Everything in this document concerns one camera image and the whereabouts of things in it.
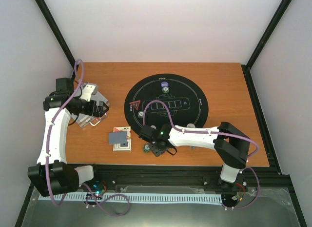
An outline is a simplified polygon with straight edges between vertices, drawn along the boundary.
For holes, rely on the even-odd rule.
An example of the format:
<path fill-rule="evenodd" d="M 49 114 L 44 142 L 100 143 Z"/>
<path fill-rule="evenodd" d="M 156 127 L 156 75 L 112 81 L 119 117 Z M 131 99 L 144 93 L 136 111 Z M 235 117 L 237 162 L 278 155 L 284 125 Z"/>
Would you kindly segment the green chip top seat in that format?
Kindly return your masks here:
<path fill-rule="evenodd" d="M 168 87 L 163 87 L 162 92 L 163 93 L 169 93 L 169 88 Z"/>

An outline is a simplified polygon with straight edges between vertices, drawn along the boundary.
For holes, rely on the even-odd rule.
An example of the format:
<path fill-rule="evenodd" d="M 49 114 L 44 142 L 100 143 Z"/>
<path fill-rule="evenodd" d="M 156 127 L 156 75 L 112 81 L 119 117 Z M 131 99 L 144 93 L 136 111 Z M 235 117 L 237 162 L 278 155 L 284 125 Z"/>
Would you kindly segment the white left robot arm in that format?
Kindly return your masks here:
<path fill-rule="evenodd" d="M 35 166 L 27 175 L 41 196 L 75 192 L 85 183 L 90 189 L 101 185 L 96 165 L 76 168 L 66 160 L 66 136 L 73 119 L 80 127 L 95 119 L 103 120 L 109 110 L 108 100 L 94 83 L 81 83 L 70 78 L 56 79 L 56 89 L 43 101 L 45 132 L 42 149 Z"/>

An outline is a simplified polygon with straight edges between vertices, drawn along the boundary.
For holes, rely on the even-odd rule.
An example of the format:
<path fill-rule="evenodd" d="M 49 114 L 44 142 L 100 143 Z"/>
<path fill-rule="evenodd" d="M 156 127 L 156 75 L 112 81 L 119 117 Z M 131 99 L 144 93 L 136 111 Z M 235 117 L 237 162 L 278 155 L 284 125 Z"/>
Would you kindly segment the green poker chip stack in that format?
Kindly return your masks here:
<path fill-rule="evenodd" d="M 143 151 L 144 153 L 149 153 L 149 152 L 151 151 L 150 145 L 149 145 L 149 144 L 145 144 L 145 145 L 143 146 L 143 148 L 142 148 L 142 151 Z"/>

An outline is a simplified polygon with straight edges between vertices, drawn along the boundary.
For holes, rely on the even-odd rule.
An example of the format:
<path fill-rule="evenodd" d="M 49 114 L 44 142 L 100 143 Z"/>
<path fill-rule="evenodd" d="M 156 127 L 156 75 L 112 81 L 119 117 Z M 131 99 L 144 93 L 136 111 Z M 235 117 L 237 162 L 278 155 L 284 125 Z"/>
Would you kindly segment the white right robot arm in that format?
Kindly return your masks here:
<path fill-rule="evenodd" d="M 181 146 L 202 147 L 216 151 L 223 161 L 220 183 L 234 184 L 239 172 L 245 168 L 250 148 L 250 139 L 230 123 L 219 127 L 185 128 L 164 124 L 160 128 L 144 125 L 140 137 L 150 143 L 156 157 Z"/>

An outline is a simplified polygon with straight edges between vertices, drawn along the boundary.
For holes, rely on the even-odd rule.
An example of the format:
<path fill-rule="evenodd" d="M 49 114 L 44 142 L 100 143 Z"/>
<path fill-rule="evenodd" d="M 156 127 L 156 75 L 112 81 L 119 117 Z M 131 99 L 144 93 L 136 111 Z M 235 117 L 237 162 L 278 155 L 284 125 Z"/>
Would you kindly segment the green chip seat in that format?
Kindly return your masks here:
<path fill-rule="evenodd" d="M 143 119 L 144 111 L 139 111 L 137 115 L 138 115 L 139 118 Z"/>
<path fill-rule="evenodd" d="M 168 87 L 163 87 L 162 92 L 163 93 L 169 93 L 169 88 Z"/>

